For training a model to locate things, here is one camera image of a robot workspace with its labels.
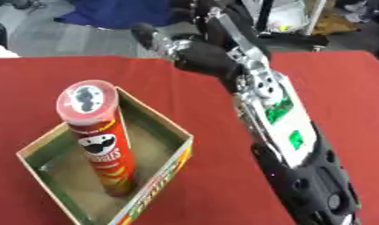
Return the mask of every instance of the white object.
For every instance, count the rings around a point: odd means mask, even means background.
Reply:
[[[268,17],[267,30],[277,33],[292,33],[309,23],[303,1],[283,3],[272,8]]]
[[[0,58],[19,58],[19,56],[11,51],[0,46]]]

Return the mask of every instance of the blue cloth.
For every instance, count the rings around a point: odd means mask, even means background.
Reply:
[[[172,23],[170,0],[75,0],[73,4],[73,12],[55,21],[109,29],[128,29],[137,22]]]

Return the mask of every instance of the table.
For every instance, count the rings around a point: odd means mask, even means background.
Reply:
[[[379,62],[352,52],[277,53],[360,195],[363,224],[379,224]],[[294,224],[254,163],[251,138],[213,77],[161,60],[114,56],[0,60],[0,224],[70,224],[15,153],[60,123],[67,86],[105,79],[195,135],[194,156],[136,225]]]

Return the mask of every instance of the pringles logo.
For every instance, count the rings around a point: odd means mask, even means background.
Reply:
[[[78,143],[86,150],[86,156],[95,163],[119,159],[121,153],[118,148],[115,148],[116,142],[114,134],[102,134],[78,140]]]

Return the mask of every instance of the floor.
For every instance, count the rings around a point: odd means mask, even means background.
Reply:
[[[65,25],[53,17],[73,10],[65,0],[43,0],[47,8],[28,13],[10,6],[0,7],[0,22],[10,35],[10,50],[21,56],[65,56],[115,54],[127,57],[155,57],[132,38],[128,30],[101,30],[98,28]],[[164,27],[167,33],[194,32],[186,23]],[[332,35],[327,50],[364,49],[379,47],[379,25],[361,25],[361,31]],[[272,50],[302,50],[292,45],[275,45]]]

